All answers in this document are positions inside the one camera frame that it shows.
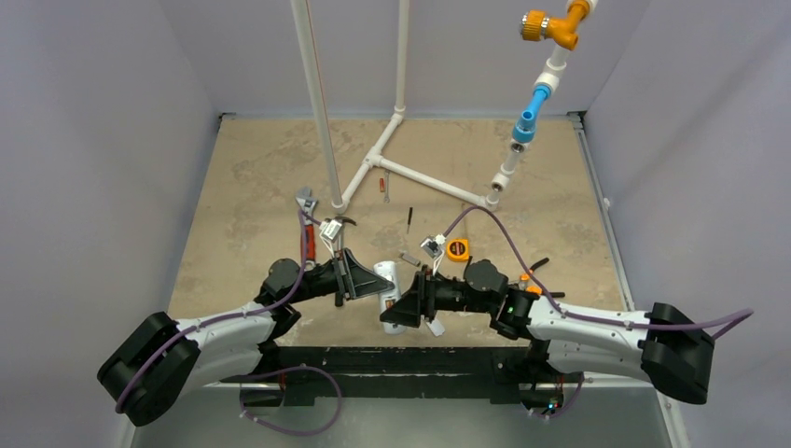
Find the white remote control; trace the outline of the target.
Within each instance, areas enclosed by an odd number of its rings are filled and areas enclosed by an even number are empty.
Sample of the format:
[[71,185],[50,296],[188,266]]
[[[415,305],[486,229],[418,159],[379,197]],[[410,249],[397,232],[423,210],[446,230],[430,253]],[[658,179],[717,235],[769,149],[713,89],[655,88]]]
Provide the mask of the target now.
[[[383,313],[387,310],[385,306],[386,300],[394,300],[396,303],[401,299],[401,290],[396,271],[396,264],[391,260],[380,261],[374,265],[373,271],[375,274],[381,276],[393,284],[390,289],[387,289],[379,294],[380,313]],[[392,336],[406,331],[404,326],[387,322],[382,322],[382,327],[387,335]]]

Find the white battery cover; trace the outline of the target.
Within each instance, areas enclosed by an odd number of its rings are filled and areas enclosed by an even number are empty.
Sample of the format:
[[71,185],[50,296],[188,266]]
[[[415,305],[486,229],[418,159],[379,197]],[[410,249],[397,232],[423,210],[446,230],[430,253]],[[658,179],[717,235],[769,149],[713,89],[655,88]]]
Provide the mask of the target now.
[[442,325],[442,323],[439,321],[438,318],[435,318],[433,320],[426,320],[425,324],[435,337],[441,337],[446,331],[445,327]]

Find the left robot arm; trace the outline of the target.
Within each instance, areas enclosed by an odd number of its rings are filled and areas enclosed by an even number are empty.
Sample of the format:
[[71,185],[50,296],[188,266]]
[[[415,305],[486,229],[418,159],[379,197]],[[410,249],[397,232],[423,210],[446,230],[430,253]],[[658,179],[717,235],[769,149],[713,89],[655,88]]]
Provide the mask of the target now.
[[396,289],[392,264],[365,267],[348,248],[311,269],[278,259],[258,295],[239,308],[179,320],[165,312],[149,315],[101,365],[97,380],[117,413],[142,427],[196,388],[237,376],[272,378],[278,357],[265,345],[299,320],[296,303],[325,296],[355,300]]

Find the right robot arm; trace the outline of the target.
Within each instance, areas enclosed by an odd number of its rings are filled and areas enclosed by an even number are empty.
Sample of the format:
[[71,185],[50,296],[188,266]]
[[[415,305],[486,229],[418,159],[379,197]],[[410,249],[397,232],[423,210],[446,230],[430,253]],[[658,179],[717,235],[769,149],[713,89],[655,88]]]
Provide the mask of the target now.
[[380,321],[417,328],[437,312],[486,314],[500,336],[529,341],[520,364],[526,380],[597,372],[630,377],[687,404],[708,399],[715,339],[677,308],[657,302],[648,312],[556,310],[549,299],[509,282],[487,259],[448,278],[423,268],[400,298],[385,305]]

